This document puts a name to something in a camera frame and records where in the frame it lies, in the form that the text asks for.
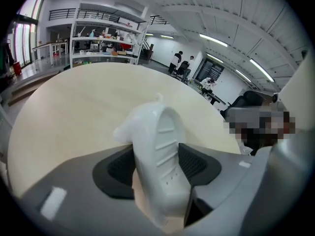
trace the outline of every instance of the fluorescent light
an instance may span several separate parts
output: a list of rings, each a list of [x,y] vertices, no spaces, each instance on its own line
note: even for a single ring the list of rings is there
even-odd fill
[[[258,64],[255,60],[251,59],[251,63],[253,63],[271,82],[275,82],[273,78]]]
[[[223,63],[223,61],[222,61],[222,60],[217,59],[216,57],[213,57],[213,56],[212,56],[212,55],[210,55],[209,53],[207,53],[207,55],[208,55],[209,57],[211,57],[211,58],[213,58],[213,59],[215,59],[215,60],[217,60],[217,61],[219,61],[219,62]]]
[[[227,47],[227,44],[226,44],[226,43],[224,43],[224,42],[222,42],[222,41],[220,41],[220,40],[217,40],[217,39],[215,39],[215,38],[208,37],[208,36],[202,35],[202,34],[199,34],[199,36],[200,36],[200,37],[204,37],[204,38],[206,38],[206,39],[209,39],[209,40],[214,41],[214,42],[216,42],[216,43],[218,43],[218,44],[220,44],[220,45],[223,45],[223,46]]]
[[[171,37],[171,36],[165,36],[165,35],[161,35],[161,37],[173,38],[173,37]]]
[[[247,79],[249,82],[251,82],[251,80],[249,78],[247,78],[243,73],[241,73],[239,70],[236,70],[240,75],[242,75],[245,79]]]

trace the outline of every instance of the wooden platform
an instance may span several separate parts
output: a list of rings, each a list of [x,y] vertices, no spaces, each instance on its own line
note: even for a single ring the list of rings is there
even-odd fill
[[[12,97],[8,102],[9,106],[12,106],[14,103],[19,102],[20,100],[29,97],[34,93],[42,84],[56,76],[59,71],[42,75],[33,80],[27,81],[24,84],[18,86],[14,91],[12,91]]]

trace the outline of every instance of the beige tabletop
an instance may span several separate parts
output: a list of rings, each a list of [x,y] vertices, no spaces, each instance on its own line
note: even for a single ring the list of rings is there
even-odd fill
[[[119,146],[114,129],[157,92],[182,117],[187,143],[240,153],[219,112],[182,82],[143,66],[82,65],[44,83],[17,116],[8,150],[14,195],[68,159]]]

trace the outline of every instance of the white ceiling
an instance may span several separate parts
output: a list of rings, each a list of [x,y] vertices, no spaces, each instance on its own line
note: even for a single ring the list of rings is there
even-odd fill
[[[246,74],[261,90],[279,91],[302,61],[310,44],[285,0],[133,0],[149,6],[187,40]],[[220,44],[199,37],[219,39]],[[249,62],[254,59],[275,79],[270,83]]]

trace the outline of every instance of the white metal shelf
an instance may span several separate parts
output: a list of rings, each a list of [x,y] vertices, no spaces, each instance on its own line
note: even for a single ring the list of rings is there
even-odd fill
[[[113,39],[113,38],[104,38],[104,37],[73,37],[72,40],[75,40],[75,41],[79,41],[79,40],[85,40],[85,41],[101,40],[101,41],[117,42],[117,43],[121,43],[121,44],[132,45],[130,42],[127,42],[127,41],[117,40],[117,39]]]
[[[83,10],[96,10],[96,11],[101,11],[101,12],[105,12],[105,13],[110,13],[112,15],[116,15],[122,18],[126,18],[128,20],[134,21],[136,23],[143,23],[143,22],[147,22],[146,19],[144,19],[143,17],[140,17],[138,15],[135,15],[133,13],[127,12],[125,10],[122,10],[120,8],[111,6],[111,5],[107,5],[107,4],[100,4],[97,2],[92,2],[92,1],[81,1],[80,4],[81,9]]]
[[[105,19],[94,19],[94,18],[77,18],[76,20],[77,25],[79,26],[115,26],[117,27],[119,30],[124,30],[124,31],[129,31],[129,32],[133,32],[136,34],[140,34],[142,33],[141,31],[137,30],[137,29],[133,29],[131,27],[128,26],[124,26],[122,24],[117,24],[115,22],[109,21],[109,20],[105,20]]]
[[[95,54],[73,54],[72,58],[91,58],[91,57],[107,57],[107,58],[123,58],[123,59],[136,59],[134,57],[128,57],[124,55],[108,55],[108,54],[102,54],[102,53],[95,53]]]

